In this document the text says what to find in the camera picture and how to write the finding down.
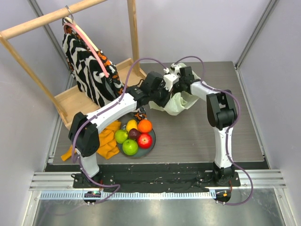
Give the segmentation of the light green plastic bag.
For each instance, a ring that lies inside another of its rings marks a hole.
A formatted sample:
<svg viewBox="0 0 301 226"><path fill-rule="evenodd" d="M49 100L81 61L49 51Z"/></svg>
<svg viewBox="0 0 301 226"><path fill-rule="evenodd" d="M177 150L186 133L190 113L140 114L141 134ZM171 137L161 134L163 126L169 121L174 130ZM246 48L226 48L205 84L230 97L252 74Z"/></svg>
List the light green plastic bag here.
<svg viewBox="0 0 301 226"><path fill-rule="evenodd" d="M179 64L181 67L187 66L186 64L179 62L175 64ZM201 82L202 79L194 71L192 72L194 75L193 83ZM151 109L166 112L169 115L176 116L182 111L191 108L199 99L199 96L193 95L191 92L174 92L173 87L170 99L165 107L160 107L153 101L149 102L149 106Z"/></svg>

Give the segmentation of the orange fake orange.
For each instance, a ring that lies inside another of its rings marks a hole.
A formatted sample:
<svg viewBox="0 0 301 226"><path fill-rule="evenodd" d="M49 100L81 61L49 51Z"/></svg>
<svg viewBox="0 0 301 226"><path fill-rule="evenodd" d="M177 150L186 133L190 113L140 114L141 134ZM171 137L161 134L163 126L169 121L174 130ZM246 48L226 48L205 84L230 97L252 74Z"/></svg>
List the orange fake orange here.
<svg viewBox="0 0 301 226"><path fill-rule="evenodd" d="M140 133L149 133L152 131L152 123L149 120L141 120L138 125L137 129Z"/></svg>

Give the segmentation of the yellow fake mango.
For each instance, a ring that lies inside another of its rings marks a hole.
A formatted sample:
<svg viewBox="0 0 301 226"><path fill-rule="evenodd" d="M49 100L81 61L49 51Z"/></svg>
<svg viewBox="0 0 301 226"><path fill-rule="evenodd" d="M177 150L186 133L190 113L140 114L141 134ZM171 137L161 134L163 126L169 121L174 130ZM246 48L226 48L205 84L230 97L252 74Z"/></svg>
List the yellow fake mango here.
<svg viewBox="0 0 301 226"><path fill-rule="evenodd" d="M131 119L126 124L126 131L129 132L131 129L138 129L137 128L137 121L135 119Z"/></svg>

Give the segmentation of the red fake apple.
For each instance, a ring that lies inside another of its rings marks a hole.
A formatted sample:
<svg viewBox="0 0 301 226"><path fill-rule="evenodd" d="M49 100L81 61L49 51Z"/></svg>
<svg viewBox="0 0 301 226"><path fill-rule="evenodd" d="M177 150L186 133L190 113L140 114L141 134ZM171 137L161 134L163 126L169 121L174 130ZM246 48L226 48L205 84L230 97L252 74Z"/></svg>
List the red fake apple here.
<svg viewBox="0 0 301 226"><path fill-rule="evenodd" d="M138 146L143 149L148 149L152 145L152 136L148 133L143 133L137 139Z"/></svg>

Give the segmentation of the green fake pear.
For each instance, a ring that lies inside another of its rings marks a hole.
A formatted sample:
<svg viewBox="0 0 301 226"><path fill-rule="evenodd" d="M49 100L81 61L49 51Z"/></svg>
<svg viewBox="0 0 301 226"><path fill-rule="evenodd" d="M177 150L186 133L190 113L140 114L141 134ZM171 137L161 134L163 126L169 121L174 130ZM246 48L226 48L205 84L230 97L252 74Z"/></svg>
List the green fake pear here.
<svg viewBox="0 0 301 226"><path fill-rule="evenodd" d="M127 131L124 129L119 129L115 132L116 142L119 144L124 143L128 139Z"/></svg>

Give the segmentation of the green fake apple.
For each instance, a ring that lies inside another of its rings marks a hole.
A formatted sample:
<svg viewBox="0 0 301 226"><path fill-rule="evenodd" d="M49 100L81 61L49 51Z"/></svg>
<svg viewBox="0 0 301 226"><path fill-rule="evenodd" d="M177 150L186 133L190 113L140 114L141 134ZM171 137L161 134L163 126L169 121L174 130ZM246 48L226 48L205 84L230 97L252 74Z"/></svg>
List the green fake apple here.
<svg viewBox="0 0 301 226"><path fill-rule="evenodd" d="M123 152L129 156L135 155L138 152L138 149L138 143L132 139L127 139L122 145Z"/></svg>

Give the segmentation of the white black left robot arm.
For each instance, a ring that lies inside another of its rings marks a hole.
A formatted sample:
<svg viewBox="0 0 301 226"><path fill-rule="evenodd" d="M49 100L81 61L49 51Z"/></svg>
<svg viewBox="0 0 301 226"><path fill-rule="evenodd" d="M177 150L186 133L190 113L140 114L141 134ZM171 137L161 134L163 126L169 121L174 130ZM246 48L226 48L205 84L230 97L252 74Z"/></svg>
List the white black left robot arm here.
<svg viewBox="0 0 301 226"><path fill-rule="evenodd" d="M115 120L150 101L165 105L178 80L173 73L161 75L150 72L140 86L127 87L125 93L101 109L87 115L82 112L74 115L68 137L80 156L81 170L85 173L84 183L88 187L97 187L100 182L96 160L96 151L100 147L99 134Z"/></svg>

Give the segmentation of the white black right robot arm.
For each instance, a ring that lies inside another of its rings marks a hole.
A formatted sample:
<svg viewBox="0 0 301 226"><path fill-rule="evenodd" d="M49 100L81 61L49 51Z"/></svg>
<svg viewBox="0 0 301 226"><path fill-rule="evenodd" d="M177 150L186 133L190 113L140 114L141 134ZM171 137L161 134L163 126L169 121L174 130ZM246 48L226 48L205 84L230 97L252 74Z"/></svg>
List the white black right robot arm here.
<svg viewBox="0 0 301 226"><path fill-rule="evenodd" d="M215 159L213 162L213 182L223 186L235 176L235 166L231 153L233 124L238 118L235 99L229 90L220 90L197 79L190 66L172 64L171 71L179 77L174 90L185 91L206 102L207 119L214 129Z"/></svg>

